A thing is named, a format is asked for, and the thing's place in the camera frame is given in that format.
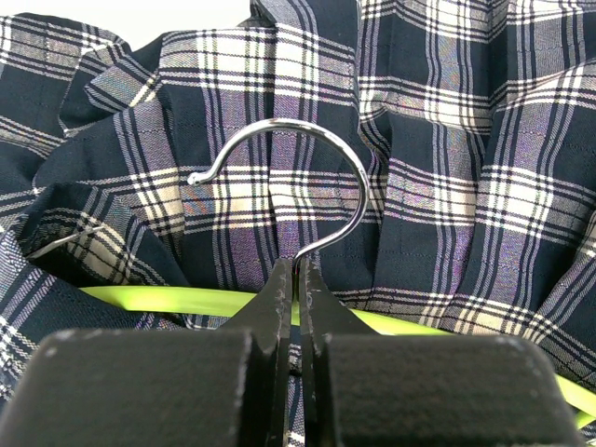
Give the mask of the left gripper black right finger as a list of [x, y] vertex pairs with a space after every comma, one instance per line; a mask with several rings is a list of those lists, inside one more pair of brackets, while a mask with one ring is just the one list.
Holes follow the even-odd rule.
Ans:
[[549, 360], [504, 335], [383, 335], [302, 261], [309, 446], [580, 446]]

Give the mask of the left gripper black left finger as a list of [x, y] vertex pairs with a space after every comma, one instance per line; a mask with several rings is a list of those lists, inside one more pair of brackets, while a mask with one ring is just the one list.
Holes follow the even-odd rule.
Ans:
[[280, 446], [291, 262], [211, 331], [44, 339], [1, 415], [5, 446]]

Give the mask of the navy plaid skirt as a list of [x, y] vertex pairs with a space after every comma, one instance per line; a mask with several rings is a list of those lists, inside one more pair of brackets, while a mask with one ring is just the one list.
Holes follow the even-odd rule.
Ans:
[[351, 168], [268, 118], [347, 142], [371, 186], [314, 256], [346, 305], [446, 332], [517, 335], [595, 387], [595, 5], [254, 1], [228, 29], [139, 50], [95, 26], [1, 19], [1, 400], [70, 328], [199, 330], [96, 286], [255, 292], [340, 228]]

